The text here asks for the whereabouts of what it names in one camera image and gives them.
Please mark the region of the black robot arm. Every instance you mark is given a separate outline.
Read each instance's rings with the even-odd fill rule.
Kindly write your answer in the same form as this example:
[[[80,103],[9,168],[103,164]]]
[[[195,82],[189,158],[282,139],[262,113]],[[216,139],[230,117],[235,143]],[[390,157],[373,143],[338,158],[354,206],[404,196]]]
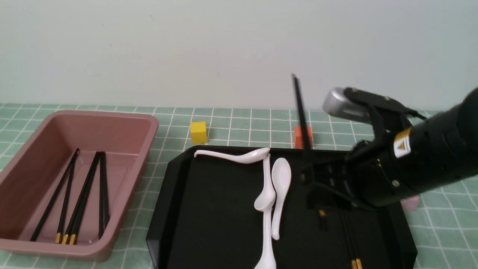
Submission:
[[[477,174],[477,89],[430,118],[375,93],[339,93],[365,110],[375,138],[329,160],[303,139],[306,185],[375,210]]]

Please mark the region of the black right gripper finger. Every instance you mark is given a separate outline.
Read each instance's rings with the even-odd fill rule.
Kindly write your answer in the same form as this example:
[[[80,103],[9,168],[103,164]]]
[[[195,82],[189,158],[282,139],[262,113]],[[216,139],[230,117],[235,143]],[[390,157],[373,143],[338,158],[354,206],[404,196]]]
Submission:
[[[309,210],[351,210],[361,199],[350,184],[306,184],[306,208]]]

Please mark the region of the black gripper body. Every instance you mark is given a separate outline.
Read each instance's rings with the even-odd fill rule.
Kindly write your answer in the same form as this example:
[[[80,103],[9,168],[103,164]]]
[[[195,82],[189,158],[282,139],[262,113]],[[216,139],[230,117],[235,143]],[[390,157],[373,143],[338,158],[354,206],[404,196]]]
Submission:
[[[358,176],[357,192],[369,205],[383,207],[418,195],[405,182],[405,175],[395,155],[395,143],[405,144],[399,153],[410,153],[409,133],[413,127],[410,117],[425,120],[425,116],[400,102],[378,94],[347,87],[345,97],[363,107],[373,127],[374,140],[360,143],[348,157],[347,164]]]

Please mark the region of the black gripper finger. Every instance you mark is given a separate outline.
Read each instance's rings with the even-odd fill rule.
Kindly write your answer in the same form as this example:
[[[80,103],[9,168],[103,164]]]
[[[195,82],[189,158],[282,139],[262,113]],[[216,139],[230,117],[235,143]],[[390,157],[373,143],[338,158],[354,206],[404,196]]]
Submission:
[[[301,181],[303,183],[351,183],[348,171],[350,153],[336,155],[319,154],[317,158],[313,153],[304,153],[304,165],[301,168]]]

